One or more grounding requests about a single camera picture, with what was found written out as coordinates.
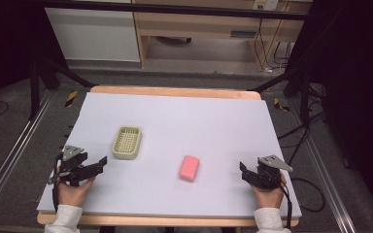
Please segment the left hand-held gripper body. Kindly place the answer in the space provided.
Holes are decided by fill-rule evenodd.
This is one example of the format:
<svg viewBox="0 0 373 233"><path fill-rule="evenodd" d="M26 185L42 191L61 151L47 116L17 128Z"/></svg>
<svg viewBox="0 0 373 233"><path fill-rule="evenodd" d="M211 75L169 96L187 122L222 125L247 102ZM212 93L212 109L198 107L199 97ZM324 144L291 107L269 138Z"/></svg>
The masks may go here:
<svg viewBox="0 0 373 233"><path fill-rule="evenodd" d="M80 185L77 175L83 165L77 165L73 158L82 152L84 152L82 148L67 145L60 156L60 167L57 174L62 181L68 182L72 186Z"/></svg>

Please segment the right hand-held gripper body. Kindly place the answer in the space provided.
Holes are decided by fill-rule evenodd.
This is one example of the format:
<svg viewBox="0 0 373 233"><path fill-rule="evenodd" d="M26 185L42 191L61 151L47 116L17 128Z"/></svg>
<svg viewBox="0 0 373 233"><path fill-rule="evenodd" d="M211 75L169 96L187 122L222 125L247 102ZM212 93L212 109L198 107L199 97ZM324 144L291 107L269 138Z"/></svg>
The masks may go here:
<svg viewBox="0 0 373 233"><path fill-rule="evenodd" d="M281 184L281 171L293 171L291 166L275 154L263 156L260 159L264 164L264 170L257 174L257 184L255 186L258 188L265 190L278 188Z"/></svg>

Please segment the person's right hand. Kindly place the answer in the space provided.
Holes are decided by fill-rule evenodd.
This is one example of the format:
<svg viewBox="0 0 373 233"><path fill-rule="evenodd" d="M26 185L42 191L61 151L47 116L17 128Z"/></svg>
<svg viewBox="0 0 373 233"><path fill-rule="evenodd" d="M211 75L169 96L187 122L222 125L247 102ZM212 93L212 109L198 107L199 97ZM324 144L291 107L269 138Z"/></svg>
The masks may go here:
<svg viewBox="0 0 373 233"><path fill-rule="evenodd" d="M275 208L279 209L281 207L284 192L282 187L287 184L284 175L281 175L281 186L271 190L264 190L252 185L252 190L255 195L256 205L259 209L261 208Z"/></svg>

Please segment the person's left hand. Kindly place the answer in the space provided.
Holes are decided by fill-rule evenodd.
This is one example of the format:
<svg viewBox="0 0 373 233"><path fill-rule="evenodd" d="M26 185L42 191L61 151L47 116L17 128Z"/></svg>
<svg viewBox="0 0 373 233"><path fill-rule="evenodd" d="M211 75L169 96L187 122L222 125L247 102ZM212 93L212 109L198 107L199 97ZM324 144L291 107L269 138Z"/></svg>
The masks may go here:
<svg viewBox="0 0 373 233"><path fill-rule="evenodd" d="M92 177L81 186L72 186L65 182L60 182L58 185L59 204L81 207L84 203L86 194L94 184L94 181L95 177Z"/></svg>

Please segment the beige slotted soap dish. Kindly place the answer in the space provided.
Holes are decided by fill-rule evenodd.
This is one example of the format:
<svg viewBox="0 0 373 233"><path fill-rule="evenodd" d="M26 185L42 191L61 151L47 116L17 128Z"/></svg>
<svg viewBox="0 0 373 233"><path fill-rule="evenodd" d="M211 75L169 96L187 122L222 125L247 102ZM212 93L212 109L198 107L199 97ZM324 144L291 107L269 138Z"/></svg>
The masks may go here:
<svg viewBox="0 0 373 233"><path fill-rule="evenodd" d="M112 153L116 159L133 160L138 156L142 140L142 130L136 126L124 125L119 128L113 145Z"/></svg>

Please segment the yellow black floor tape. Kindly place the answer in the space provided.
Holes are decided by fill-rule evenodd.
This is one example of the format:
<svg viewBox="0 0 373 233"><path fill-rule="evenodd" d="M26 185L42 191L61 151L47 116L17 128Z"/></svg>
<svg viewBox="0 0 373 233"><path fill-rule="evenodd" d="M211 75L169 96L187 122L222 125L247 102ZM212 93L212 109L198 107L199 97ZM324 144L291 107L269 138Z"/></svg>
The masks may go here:
<svg viewBox="0 0 373 233"><path fill-rule="evenodd" d="M68 95L67 101L65 102L64 107L70 107L74 101L74 99L78 95L78 90L71 91L70 94Z"/></svg>
<svg viewBox="0 0 373 233"><path fill-rule="evenodd" d="M274 108L275 108L275 109L282 110L282 111L284 111L284 112L290 112L290 107L282 106L282 105L280 104L280 100L279 100L279 98L274 98Z"/></svg>

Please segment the pink soap bar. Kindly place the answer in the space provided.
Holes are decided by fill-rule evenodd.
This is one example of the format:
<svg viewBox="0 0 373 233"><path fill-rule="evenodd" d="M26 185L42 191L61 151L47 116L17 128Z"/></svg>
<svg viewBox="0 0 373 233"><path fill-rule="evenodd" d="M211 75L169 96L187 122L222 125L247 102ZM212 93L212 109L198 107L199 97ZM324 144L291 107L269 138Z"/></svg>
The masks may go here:
<svg viewBox="0 0 373 233"><path fill-rule="evenodd" d="M179 177L183 180L193 182L199 167L199 159L194 156L186 155L182 162Z"/></svg>

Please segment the black metal stand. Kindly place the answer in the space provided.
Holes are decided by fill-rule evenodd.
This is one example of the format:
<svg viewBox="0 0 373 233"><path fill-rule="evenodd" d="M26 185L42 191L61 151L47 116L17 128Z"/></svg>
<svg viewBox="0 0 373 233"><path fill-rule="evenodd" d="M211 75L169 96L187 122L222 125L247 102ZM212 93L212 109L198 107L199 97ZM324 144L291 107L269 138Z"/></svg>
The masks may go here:
<svg viewBox="0 0 373 233"><path fill-rule="evenodd" d="M309 109L308 109L308 97L309 97L309 76L308 68L306 67L292 67L291 69L285 71L282 75L272 79L271 81L264 83L255 88L251 88L253 92L263 92L269 87L272 87L275 84L281 83L284 80L287 80L288 83L284 89L284 94L286 97L294 97L297 91L301 93L300 100L300 119L303 125L309 127Z"/></svg>
<svg viewBox="0 0 373 233"><path fill-rule="evenodd" d="M70 80L79 83L84 87L95 87L96 83L91 83L63 66L42 55L35 55L30 62L30 96L31 111L30 119L33 119L40 110L40 87L39 83L43 82L45 87L50 90L58 89L60 82L56 77L60 73Z"/></svg>

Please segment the white cabinet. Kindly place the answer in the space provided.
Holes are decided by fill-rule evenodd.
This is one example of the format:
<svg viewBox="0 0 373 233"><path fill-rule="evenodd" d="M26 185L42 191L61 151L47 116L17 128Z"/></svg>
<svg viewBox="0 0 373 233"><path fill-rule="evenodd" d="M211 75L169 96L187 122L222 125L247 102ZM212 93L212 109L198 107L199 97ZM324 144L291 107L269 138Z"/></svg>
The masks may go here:
<svg viewBox="0 0 373 233"><path fill-rule="evenodd" d="M140 61L131 13L54 8L46 13L66 59Z"/></svg>

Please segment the dark curtain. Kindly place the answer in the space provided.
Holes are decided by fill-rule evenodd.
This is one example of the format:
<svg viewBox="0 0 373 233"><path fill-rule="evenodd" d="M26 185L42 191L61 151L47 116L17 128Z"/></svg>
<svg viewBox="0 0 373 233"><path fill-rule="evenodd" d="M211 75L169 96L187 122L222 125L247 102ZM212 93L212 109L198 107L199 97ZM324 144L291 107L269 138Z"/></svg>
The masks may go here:
<svg viewBox="0 0 373 233"><path fill-rule="evenodd" d="M312 0L289 66L325 87L323 106L373 196L373 0Z"/></svg>
<svg viewBox="0 0 373 233"><path fill-rule="evenodd" d="M44 7L0 0L0 89L27 79L37 55L66 65Z"/></svg>

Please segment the wooden desk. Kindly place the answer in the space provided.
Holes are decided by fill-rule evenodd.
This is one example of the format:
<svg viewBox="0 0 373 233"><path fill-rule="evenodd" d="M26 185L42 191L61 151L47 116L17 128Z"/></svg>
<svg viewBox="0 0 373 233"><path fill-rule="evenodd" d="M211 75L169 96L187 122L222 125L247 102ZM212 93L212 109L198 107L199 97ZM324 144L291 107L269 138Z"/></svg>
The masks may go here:
<svg viewBox="0 0 373 233"><path fill-rule="evenodd" d="M253 10L254 0L131 0L135 4L213 7ZM279 0L275 12L308 13L313 0ZM142 59L146 58L151 36L167 38L211 38L245 40L256 68L272 65L278 44L294 43L303 26L301 20L260 19L136 13L135 25Z"/></svg>

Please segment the white power strip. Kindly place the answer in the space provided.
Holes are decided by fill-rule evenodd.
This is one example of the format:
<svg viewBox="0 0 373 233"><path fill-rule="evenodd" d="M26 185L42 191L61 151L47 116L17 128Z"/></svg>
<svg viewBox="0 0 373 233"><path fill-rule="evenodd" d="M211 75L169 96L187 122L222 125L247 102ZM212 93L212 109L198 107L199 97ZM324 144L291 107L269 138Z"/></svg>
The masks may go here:
<svg viewBox="0 0 373 233"><path fill-rule="evenodd" d="M279 0L254 0L254 10L275 11Z"/></svg>

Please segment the metal floor rail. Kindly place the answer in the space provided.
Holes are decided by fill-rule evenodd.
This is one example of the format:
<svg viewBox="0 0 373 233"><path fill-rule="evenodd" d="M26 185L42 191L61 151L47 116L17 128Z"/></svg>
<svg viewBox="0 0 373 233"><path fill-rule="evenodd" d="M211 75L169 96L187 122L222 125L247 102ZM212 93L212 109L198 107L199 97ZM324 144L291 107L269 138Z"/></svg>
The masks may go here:
<svg viewBox="0 0 373 233"><path fill-rule="evenodd" d="M0 166L0 193L45 114L53 94L53 90L46 90L44 92L42 99L38 101L38 110L34 116L27 121L3 164Z"/></svg>
<svg viewBox="0 0 373 233"><path fill-rule="evenodd" d="M316 122L320 117L324 117L323 108L319 105L319 101L316 103L309 103L310 99L307 98L307 120L308 122L311 121ZM301 103L297 103L295 100L289 100L289 105L294 108L298 108L303 110ZM317 145L311 136L311 129L302 129L303 133L306 133L304 136L305 140L304 145L307 148L307 154L309 155L312 165L315 169L316 176L320 181L321 191L325 199L325 205L327 205L333 213L335 217L335 221L337 222L338 227L340 228L341 233L356 233L356 228L353 224L353 221L344 205L344 202L335 186L333 179L330 177L329 172L327 171L323 160L321 158L321 154L317 148Z"/></svg>

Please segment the black horizontal frame bar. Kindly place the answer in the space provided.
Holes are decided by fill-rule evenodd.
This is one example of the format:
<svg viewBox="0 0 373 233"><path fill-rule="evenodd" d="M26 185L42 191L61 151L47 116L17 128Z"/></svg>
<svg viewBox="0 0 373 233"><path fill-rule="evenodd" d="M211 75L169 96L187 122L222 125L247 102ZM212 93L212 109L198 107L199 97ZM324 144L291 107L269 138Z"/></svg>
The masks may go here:
<svg viewBox="0 0 373 233"><path fill-rule="evenodd" d="M151 14L268 18L268 19L288 19L288 20L307 20L311 17L307 13L241 10L241 9L228 10L224 8L175 6L175 5L132 4L132 3L93 2L93 1L76 1L76 0L37 0L37 3L42 5L43 7L48 7L48 8L115 11L115 12L135 12L135 13L151 13Z"/></svg>

